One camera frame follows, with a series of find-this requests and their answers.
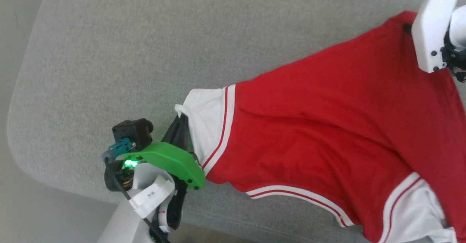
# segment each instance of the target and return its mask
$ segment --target white side stripe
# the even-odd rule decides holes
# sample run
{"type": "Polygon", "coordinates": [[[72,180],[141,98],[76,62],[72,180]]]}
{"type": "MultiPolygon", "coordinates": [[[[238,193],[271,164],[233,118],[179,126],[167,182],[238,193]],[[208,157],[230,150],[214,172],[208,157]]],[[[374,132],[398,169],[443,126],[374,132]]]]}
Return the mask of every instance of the white side stripe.
{"type": "Polygon", "coordinates": [[[232,129],[232,122],[233,122],[233,114],[234,114],[234,102],[235,102],[235,87],[236,85],[231,85],[228,87],[227,92],[228,96],[226,97],[226,118],[225,118],[225,129],[223,133],[223,139],[220,141],[220,147],[212,156],[210,161],[204,167],[204,173],[207,176],[209,171],[213,168],[215,163],[217,163],[218,159],[223,155],[225,152],[226,145],[228,144],[228,139],[230,138],[230,132],[232,129]]]}
{"type": "Polygon", "coordinates": [[[274,185],[251,190],[246,192],[246,194],[248,194],[252,199],[259,199],[270,195],[296,197],[328,210],[335,216],[336,221],[342,227],[354,225],[353,221],[351,221],[351,219],[348,217],[348,215],[346,215],[342,208],[327,198],[316,193],[312,193],[308,190],[290,186],[274,185]]]}
{"type": "Polygon", "coordinates": [[[405,178],[390,194],[388,197],[385,206],[383,207],[383,232],[380,237],[379,243],[384,243],[388,238],[390,232],[390,223],[391,223],[391,211],[394,208],[396,200],[400,197],[403,192],[406,191],[416,180],[418,180],[419,174],[413,172],[407,178],[405,178]]]}

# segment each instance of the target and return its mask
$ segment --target gray couch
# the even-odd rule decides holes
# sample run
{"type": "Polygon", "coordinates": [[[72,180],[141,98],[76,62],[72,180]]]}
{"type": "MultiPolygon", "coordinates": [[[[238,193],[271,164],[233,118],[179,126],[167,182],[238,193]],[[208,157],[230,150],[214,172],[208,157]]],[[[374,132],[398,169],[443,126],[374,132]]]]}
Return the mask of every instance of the gray couch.
{"type": "MultiPolygon", "coordinates": [[[[118,203],[100,162],[113,125],[146,117],[158,140],[190,89],[250,79],[421,2],[43,0],[10,107],[13,156],[40,182],[118,203]]],[[[256,242],[366,241],[309,203],[228,184],[190,192],[184,220],[256,242]]]]}

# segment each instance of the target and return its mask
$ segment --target green led light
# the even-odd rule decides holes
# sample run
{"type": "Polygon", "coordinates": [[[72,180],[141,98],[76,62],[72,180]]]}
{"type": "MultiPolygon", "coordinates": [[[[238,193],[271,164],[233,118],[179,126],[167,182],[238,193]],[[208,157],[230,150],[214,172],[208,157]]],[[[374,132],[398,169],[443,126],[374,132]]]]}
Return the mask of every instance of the green led light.
{"type": "Polygon", "coordinates": [[[138,164],[137,161],[127,160],[124,162],[125,167],[135,167],[138,164]]]}

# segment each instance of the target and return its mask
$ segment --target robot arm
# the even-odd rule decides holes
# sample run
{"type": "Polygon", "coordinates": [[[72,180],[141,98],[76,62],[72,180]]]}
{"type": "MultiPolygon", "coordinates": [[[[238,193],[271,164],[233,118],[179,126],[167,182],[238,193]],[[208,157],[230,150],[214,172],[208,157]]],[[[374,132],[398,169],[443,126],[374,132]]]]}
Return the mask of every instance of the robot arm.
{"type": "Polygon", "coordinates": [[[169,243],[181,221],[188,188],[203,188],[205,176],[188,150],[188,119],[176,117],[161,142],[152,143],[153,124],[125,120],[112,128],[115,144],[102,155],[105,185],[123,200],[98,243],[169,243]],[[125,160],[115,160],[118,156],[125,160]]]}
{"type": "Polygon", "coordinates": [[[456,78],[466,77],[466,6],[458,0],[426,0],[411,34],[420,69],[428,73],[449,68],[456,78]]]}

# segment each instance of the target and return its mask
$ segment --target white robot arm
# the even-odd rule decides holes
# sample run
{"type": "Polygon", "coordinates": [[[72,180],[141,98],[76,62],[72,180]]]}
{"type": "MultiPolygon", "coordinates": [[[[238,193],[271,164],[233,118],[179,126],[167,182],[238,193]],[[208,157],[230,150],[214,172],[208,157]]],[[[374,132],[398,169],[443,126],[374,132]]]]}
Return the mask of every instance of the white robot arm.
{"type": "MultiPolygon", "coordinates": [[[[167,184],[175,184],[173,177],[170,176],[166,171],[161,170],[149,163],[140,163],[134,167],[134,176],[131,182],[132,187],[128,191],[128,194],[134,200],[137,195],[143,195],[141,193],[146,188],[153,184],[153,180],[157,178],[163,178],[167,184]]],[[[146,218],[153,223],[155,227],[158,227],[162,233],[169,233],[176,229],[179,225],[180,219],[176,219],[175,224],[168,218],[168,205],[173,199],[173,195],[176,195],[175,190],[157,190],[156,193],[158,198],[150,199],[151,203],[156,203],[155,208],[149,208],[144,215],[146,218]]],[[[154,243],[158,242],[155,239],[155,235],[152,235],[147,224],[141,218],[141,216],[135,211],[134,205],[128,200],[122,200],[118,205],[117,209],[110,218],[107,227],[103,231],[98,243],[154,243]]]]}
{"type": "Polygon", "coordinates": [[[428,73],[449,68],[456,78],[466,77],[466,6],[458,0],[426,0],[411,34],[420,69],[428,73]]]}

